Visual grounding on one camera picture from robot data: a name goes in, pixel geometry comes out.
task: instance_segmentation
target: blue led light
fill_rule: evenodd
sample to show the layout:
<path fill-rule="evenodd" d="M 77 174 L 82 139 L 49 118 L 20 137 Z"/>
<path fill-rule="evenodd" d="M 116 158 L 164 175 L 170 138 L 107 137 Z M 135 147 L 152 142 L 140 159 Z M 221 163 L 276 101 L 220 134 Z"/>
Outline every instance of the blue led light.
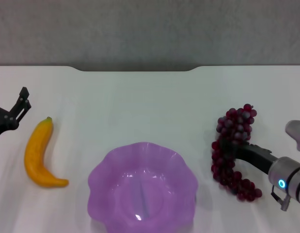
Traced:
<path fill-rule="evenodd" d="M 279 181 L 278 181 L 278 184 L 279 184 L 279 186 L 280 186 L 281 188 L 284 188 L 284 187 L 285 187 L 285 182 L 284 182 L 284 180 L 279 180 Z"/>

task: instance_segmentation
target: purple bowl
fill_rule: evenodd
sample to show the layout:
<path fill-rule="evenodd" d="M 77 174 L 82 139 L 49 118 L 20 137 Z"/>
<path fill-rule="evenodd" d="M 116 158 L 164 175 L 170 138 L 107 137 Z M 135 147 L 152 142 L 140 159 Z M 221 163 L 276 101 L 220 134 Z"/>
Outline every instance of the purple bowl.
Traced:
<path fill-rule="evenodd" d="M 148 142 L 116 148 L 88 185 L 88 214 L 108 233 L 174 233 L 193 222 L 198 183 L 171 149 Z"/>

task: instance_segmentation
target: gray wall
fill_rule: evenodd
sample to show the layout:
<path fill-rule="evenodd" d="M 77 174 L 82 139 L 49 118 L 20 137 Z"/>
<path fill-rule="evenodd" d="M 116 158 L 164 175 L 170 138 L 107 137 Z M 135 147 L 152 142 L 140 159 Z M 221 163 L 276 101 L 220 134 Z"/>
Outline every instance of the gray wall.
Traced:
<path fill-rule="evenodd" d="M 300 0 L 0 0 L 0 65 L 300 64 Z"/>

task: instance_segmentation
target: grape bunch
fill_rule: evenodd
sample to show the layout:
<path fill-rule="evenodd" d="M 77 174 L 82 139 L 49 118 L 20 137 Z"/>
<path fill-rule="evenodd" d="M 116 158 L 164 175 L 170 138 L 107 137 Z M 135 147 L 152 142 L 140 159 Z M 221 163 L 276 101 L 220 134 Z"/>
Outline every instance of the grape bunch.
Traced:
<path fill-rule="evenodd" d="M 240 145 L 250 140 L 254 117 L 257 115 L 250 104 L 236 110 L 231 108 L 226 115 L 218 119 L 217 132 L 219 139 L 226 138 L 234 144 Z M 242 179 L 239 171 L 233 171 L 235 158 L 230 153 L 220 150 L 219 139 L 212 143 L 213 179 L 223 186 L 227 186 L 230 192 L 237 195 L 239 200 L 254 201 L 262 196 L 262 191 L 255 188 L 255 184 L 248 179 Z"/>

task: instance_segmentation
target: yellow banana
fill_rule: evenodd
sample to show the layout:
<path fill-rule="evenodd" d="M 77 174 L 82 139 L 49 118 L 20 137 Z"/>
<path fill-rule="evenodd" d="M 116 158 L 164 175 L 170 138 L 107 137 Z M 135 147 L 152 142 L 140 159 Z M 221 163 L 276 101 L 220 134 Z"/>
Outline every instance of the yellow banana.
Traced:
<path fill-rule="evenodd" d="M 27 175 L 42 187 L 65 187 L 68 180 L 58 179 L 44 167 L 44 152 L 53 132 L 52 118 L 41 121 L 34 129 L 25 150 L 24 164 Z"/>

